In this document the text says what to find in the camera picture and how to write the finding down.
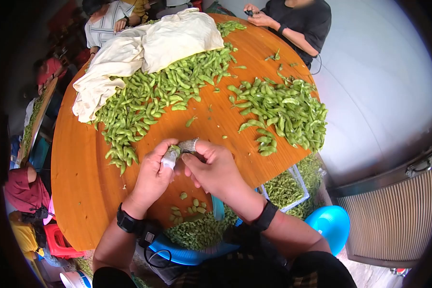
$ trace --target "pink shirt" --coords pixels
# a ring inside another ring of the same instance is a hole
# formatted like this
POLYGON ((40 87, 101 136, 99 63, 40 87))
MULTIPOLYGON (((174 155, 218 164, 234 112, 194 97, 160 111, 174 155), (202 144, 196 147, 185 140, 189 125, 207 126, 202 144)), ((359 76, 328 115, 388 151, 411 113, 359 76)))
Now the pink shirt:
POLYGON ((50 195, 46 191, 40 176, 29 183, 27 180, 27 167, 12 169, 8 171, 8 182, 5 183, 6 199, 19 211, 35 213, 43 204, 48 208, 50 204, 50 195))
MULTIPOLYGON (((54 72, 56 72, 56 70, 59 69, 59 67, 61 67, 61 62, 56 59, 56 58, 49 58, 46 62, 45 62, 45 70, 47 71, 46 73, 41 73, 37 76, 37 85, 44 85, 46 83, 46 80, 54 74, 54 72)), ((67 72, 67 68, 64 69, 64 71, 58 76, 59 79, 61 79, 62 77, 64 77, 64 75, 67 72)))

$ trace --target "hand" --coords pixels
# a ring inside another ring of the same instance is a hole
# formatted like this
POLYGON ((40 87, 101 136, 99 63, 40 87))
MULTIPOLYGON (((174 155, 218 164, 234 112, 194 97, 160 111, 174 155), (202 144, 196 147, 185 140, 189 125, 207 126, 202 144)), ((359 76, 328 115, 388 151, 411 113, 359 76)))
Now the hand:
POLYGON ((257 8, 256 6, 254 6, 251 3, 246 4, 245 7, 243 8, 243 11, 248 11, 248 10, 253 11, 253 14, 258 14, 259 13, 259 8, 257 8))
POLYGON ((47 87, 47 86, 51 83, 51 81, 52 81, 53 79, 54 79, 53 75, 50 75, 50 76, 46 79, 45 87, 47 87))
POLYGON ((253 15, 253 17, 248 17, 248 22, 256 26, 267 26, 267 27, 271 27, 275 23, 277 23, 277 21, 273 20, 271 17, 267 16, 264 13, 259 13, 253 15))
POLYGON ((154 150, 147 153, 142 160, 138 180, 136 180, 130 198, 144 211, 160 198, 173 181, 173 169, 163 167, 160 161, 168 148, 176 144, 178 144, 177 139, 165 139, 154 150))
POLYGON ((206 164, 190 153, 181 156, 186 165, 184 173, 190 176, 195 187, 202 187, 225 202, 228 194, 247 186, 227 148, 198 140, 195 149, 206 159, 206 164))
POLYGON ((127 24, 127 19, 122 18, 122 19, 118 20, 114 24, 114 32, 122 31, 125 28, 126 24, 127 24))

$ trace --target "black cable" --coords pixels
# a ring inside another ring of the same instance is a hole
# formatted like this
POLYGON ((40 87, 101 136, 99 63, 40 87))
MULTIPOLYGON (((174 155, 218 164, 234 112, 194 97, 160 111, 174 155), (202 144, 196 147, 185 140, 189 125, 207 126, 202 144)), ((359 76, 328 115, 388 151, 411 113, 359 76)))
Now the black cable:
POLYGON ((155 267, 155 268, 167 268, 171 264, 171 251, 170 250, 166 250, 166 249, 158 250, 157 252, 152 254, 152 256, 150 256, 149 259, 147 259, 147 255, 145 254, 146 251, 147 251, 147 248, 144 248, 144 259, 147 262, 147 264, 149 264, 150 266, 155 267), (168 264, 165 266, 157 266, 157 265, 152 264, 150 262, 150 259, 152 259, 152 257, 154 257, 155 255, 159 254, 161 251, 167 251, 169 253, 168 264))
POLYGON ((318 74, 318 72, 320 72, 320 69, 322 68, 322 57, 320 56, 320 54, 318 54, 318 58, 320 58, 320 68, 318 68, 317 73, 314 73, 314 74, 311 74, 311 75, 318 74))

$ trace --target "wooden table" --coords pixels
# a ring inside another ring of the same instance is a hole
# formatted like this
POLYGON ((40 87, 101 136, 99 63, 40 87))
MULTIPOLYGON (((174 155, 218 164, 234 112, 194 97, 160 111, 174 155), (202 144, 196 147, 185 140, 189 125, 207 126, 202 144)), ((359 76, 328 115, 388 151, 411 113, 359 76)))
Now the wooden table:
MULTIPOLYGON (((240 85, 240 81, 254 81, 254 77, 269 77, 281 83, 276 71, 283 63, 282 74, 293 75, 313 83, 309 70, 300 57, 280 38, 264 28, 255 27, 247 21, 235 17, 211 14, 216 22, 239 20, 248 28, 236 30, 224 38, 239 50, 232 53, 238 63, 232 66, 245 65, 246 70, 229 68, 229 72, 238 78, 224 77, 219 83, 220 93, 213 93, 213 86, 208 85, 200 91, 202 101, 190 101, 187 111, 171 111, 166 108, 166 114, 159 122, 151 126, 150 132, 143 140, 132 143, 137 147, 136 153, 141 160, 144 154, 152 150, 165 138, 187 140, 195 137, 224 145, 232 151, 235 162, 245 179, 253 188, 280 174, 288 167, 304 158, 309 151, 301 147, 291 147, 284 138, 278 137, 278 152, 268 157, 262 157, 257 152, 257 142, 260 136, 254 127, 249 127, 241 134, 237 131, 240 125, 251 116, 242 116, 242 109, 230 109, 228 96, 231 94, 226 87, 230 84, 240 85), (280 48, 280 61, 264 61, 280 48), (213 112, 208 111, 212 104, 213 112), (186 121, 196 115, 189 128, 186 121)), ((79 79, 86 65, 77 73, 72 83, 79 79)), ((58 219, 58 225, 69 243, 77 250, 94 249, 107 225, 116 215, 120 202, 134 188, 139 172, 139 166, 127 167, 120 177, 120 169, 115 165, 107 165, 109 160, 104 155, 109 146, 101 135, 101 127, 97 132, 91 125, 80 123, 72 113, 75 101, 75 90, 72 84, 66 90, 59 111, 52 147, 52 191, 53 202, 58 219)), ((202 189, 196 189, 189 178, 176 177, 163 196, 149 209, 148 216, 159 219, 165 227, 168 221, 169 207, 176 205, 186 208, 193 198, 205 201, 211 207, 211 197, 202 189), (189 197, 181 200, 179 195, 187 192, 189 197)))
POLYGON ((48 105, 51 102, 51 99, 53 98, 54 90, 56 88, 56 84, 58 83, 58 78, 54 78, 51 80, 50 84, 46 87, 45 92, 43 93, 43 101, 42 106, 40 107, 39 113, 35 117, 34 124, 32 125, 32 135, 31 135, 31 141, 29 143, 29 147, 20 147, 18 151, 17 156, 17 164, 20 165, 23 158, 29 158, 29 154, 32 151, 32 148, 34 147, 35 141, 37 140, 37 135, 40 131, 40 126, 43 121, 43 117, 45 116, 46 110, 48 109, 48 105))

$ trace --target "blue plastic basin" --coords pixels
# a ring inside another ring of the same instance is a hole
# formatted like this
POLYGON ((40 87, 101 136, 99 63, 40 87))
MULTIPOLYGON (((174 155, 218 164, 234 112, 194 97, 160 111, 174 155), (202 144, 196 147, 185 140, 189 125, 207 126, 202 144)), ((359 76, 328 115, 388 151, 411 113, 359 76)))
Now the blue plastic basin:
MULTIPOLYGON (((238 218, 235 222, 235 226, 239 226, 242 222, 242 219, 238 218)), ((218 245, 208 247, 205 250, 188 250, 171 242, 165 234, 161 234, 149 247, 154 252, 162 249, 169 250, 171 252, 171 262, 182 265, 199 265, 207 259, 223 256, 239 248, 238 245, 221 242, 218 245)), ((167 251, 161 251, 158 255, 165 259, 169 259, 167 251)))
POLYGON ((341 206, 325 206, 315 210, 305 222, 328 241, 331 253, 336 256, 349 237, 351 221, 341 206))

